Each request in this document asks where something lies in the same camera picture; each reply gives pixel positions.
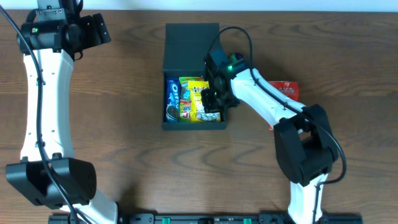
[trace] wood grain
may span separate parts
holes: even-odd
[[[94,164],[98,188],[124,211],[160,213],[285,210],[289,181],[268,125],[248,105],[231,109],[224,131],[163,131],[165,23],[219,22],[251,35],[254,64],[267,80],[294,80],[301,101],[319,103],[348,158],[344,181],[325,187],[328,212],[365,223],[398,219],[398,14],[339,12],[104,11],[112,42],[85,51],[70,85],[77,158]],[[11,11],[22,24],[27,11]],[[27,79],[15,31],[0,20],[0,223],[45,223],[5,180],[19,162]],[[245,37],[222,36],[247,55]],[[341,170],[338,161],[330,178]]]

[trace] oreo package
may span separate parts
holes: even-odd
[[[180,82],[178,78],[167,78],[166,88],[166,121],[176,123],[180,116]]]

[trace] dark green box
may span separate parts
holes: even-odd
[[[214,130],[225,129],[226,118],[221,122],[168,123],[166,122],[166,78],[203,77],[206,80],[204,58],[211,41],[220,31],[218,23],[211,24],[166,24],[166,40],[163,61],[163,122],[164,130]],[[218,39],[214,49],[221,49]]]

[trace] candy wrapper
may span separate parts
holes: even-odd
[[[166,121],[169,123],[178,122],[179,105],[180,105],[180,84],[178,78],[166,79]]]
[[[297,82],[269,81],[269,83],[290,99],[294,101],[299,100],[299,84]]]
[[[221,120],[220,113],[205,113],[200,92],[207,88],[209,88],[208,81],[188,81],[188,89],[191,91],[191,122]]]
[[[191,122],[191,91],[188,81],[203,81],[202,77],[180,77],[180,122]]]

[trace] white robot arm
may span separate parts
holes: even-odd
[[[27,22],[17,29],[28,79],[27,129],[21,163],[7,165],[6,179],[34,205],[69,212],[61,197],[64,191],[80,218],[92,223],[115,224],[118,206],[96,189],[94,166],[74,159],[70,137],[69,86],[75,53],[83,55],[84,49],[110,41],[101,14],[80,17],[83,1],[75,3],[74,0],[38,0],[39,9],[33,10]],[[4,9],[1,10],[15,25]],[[40,79],[36,65],[41,70]],[[39,120],[41,129],[37,129]],[[38,143],[37,130],[41,131],[39,141],[42,143]],[[51,165],[50,172],[56,181],[50,181],[50,174],[43,175],[46,164]]]
[[[42,69],[45,82],[42,99],[42,134],[45,142],[47,160],[53,154],[59,153],[62,158],[74,158],[69,129],[69,86],[73,71],[73,60],[66,51],[53,52],[52,49],[34,51]],[[32,57],[24,56],[28,79],[28,112],[27,131],[24,146],[21,150],[21,160],[29,162],[41,161],[36,143],[36,109],[37,109],[37,73]],[[92,223],[115,224],[118,219],[118,206],[107,199],[99,190],[88,205],[74,204]],[[68,206],[60,208],[69,212]]]
[[[289,97],[285,96],[279,90],[274,88],[265,79],[261,77],[257,69],[253,69],[253,74],[258,82],[272,92],[275,96],[287,102],[290,106],[298,111],[302,111],[305,107],[302,103],[296,102]],[[245,101],[249,106],[257,111],[271,126],[275,126],[282,118],[291,118],[296,115],[291,110],[285,108],[282,104],[273,99],[257,84],[254,83],[250,70],[246,69],[236,75],[231,80],[231,87],[233,95],[239,100]],[[300,183],[290,183],[290,205],[288,213],[295,223],[311,224],[313,219],[313,208],[315,205],[316,186],[319,182],[326,180],[328,174],[321,174],[311,180],[311,182],[303,187]],[[321,197],[318,199],[318,206],[316,212],[316,221],[322,216],[321,211]]]

